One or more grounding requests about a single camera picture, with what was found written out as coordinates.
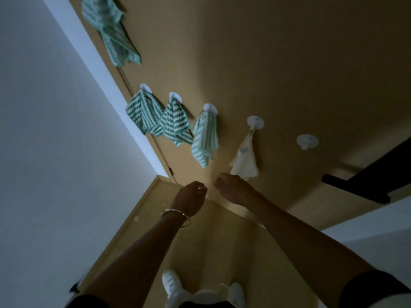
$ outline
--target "forearm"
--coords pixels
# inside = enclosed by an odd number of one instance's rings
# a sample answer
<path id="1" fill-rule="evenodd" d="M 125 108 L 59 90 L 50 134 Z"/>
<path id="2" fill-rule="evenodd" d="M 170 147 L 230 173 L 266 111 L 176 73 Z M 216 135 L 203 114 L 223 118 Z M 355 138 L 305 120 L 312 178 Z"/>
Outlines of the forearm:
<path id="1" fill-rule="evenodd" d="M 337 307 L 340 293 L 352 278 L 373 269 L 365 260 L 262 195 L 248 207 L 274 237 L 311 289 L 328 307 Z"/>
<path id="2" fill-rule="evenodd" d="M 168 212 L 84 290 L 111 308 L 142 307 L 154 277 L 185 218 Z"/>

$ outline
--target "sleeve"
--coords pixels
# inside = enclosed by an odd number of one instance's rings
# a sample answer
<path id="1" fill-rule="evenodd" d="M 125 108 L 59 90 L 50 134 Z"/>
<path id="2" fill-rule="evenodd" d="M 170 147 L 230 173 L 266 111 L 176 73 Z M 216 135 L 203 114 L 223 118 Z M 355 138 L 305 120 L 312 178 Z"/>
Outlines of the sleeve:
<path id="1" fill-rule="evenodd" d="M 93 295 L 76 297 L 67 308 L 110 308 L 103 300 Z"/>
<path id="2" fill-rule="evenodd" d="M 347 283 L 341 292 L 339 307 L 367 308 L 387 297 L 410 293 L 411 290 L 394 276 L 370 270 Z"/>

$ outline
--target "striped towel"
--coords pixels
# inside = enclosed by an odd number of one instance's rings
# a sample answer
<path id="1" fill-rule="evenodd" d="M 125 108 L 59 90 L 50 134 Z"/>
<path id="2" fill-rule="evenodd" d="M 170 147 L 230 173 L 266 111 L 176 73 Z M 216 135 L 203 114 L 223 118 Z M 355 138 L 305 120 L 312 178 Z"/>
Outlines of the striped towel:
<path id="1" fill-rule="evenodd" d="M 157 137 L 163 134 L 163 128 L 159 123 L 162 112 L 157 99 L 143 90 L 139 90 L 126 107 L 126 113 L 143 135 L 148 132 Z"/>
<path id="2" fill-rule="evenodd" d="M 140 55 L 120 25 L 123 13 L 113 0 L 82 0 L 81 12 L 85 20 L 100 31 L 114 66 L 124 66 L 126 60 L 140 64 Z"/>
<path id="3" fill-rule="evenodd" d="M 188 122 L 187 114 L 176 99 L 171 98 L 168 102 L 161 116 L 160 125 L 164 135 L 170 138 L 177 147 L 182 142 L 189 145 L 193 143 L 193 136 L 190 133 L 191 124 Z"/>
<path id="4" fill-rule="evenodd" d="M 191 146 L 193 157 L 206 168 L 208 161 L 213 159 L 213 150 L 220 147 L 217 135 L 217 117 L 208 111 L 203 111 L 197 119 L 193 131 L 195 137 Z"/>

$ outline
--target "floor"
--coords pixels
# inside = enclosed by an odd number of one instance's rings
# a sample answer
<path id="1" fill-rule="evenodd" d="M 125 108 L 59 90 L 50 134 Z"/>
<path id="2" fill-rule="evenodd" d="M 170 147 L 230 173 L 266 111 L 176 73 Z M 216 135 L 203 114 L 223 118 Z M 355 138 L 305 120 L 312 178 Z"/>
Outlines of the floor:
<path id="1" fill-rule="evenodd" d="M 96 275 L 154 225 L 178 189 L 177 185 L 157 182 Z M 208 288 L 224 296 L 227 289 L 223 285 L 239 282 L 247 307 L 315 306 L 310 287 L 267 230 L 209 200 L 192 218 L 192 225 L 177 234 L 144 307 L 166 303 L 161 274 L 167 268 L 177 271 L 183 287 L 190 292 Z"/>

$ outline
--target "white sneaker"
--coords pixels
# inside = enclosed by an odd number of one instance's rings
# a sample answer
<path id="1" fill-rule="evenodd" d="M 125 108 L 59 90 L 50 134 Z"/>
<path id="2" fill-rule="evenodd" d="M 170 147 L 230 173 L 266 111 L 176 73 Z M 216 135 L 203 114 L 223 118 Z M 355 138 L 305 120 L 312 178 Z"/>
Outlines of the white sneaker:
<path id="1" fill-rule="evenodd" d="M 227 301 L 237 308 L 245 308 L 245 296 L 241 285 L 238 283 L 230 285 Z"/>
<path id="2" fill-rule="evenodd" d="M 174 270 L 168 269 L 163 272 L 162 280 L 169 299 L 172 293 L 182 289 L 180 278 L 178 278 L 178 274 Z"/>

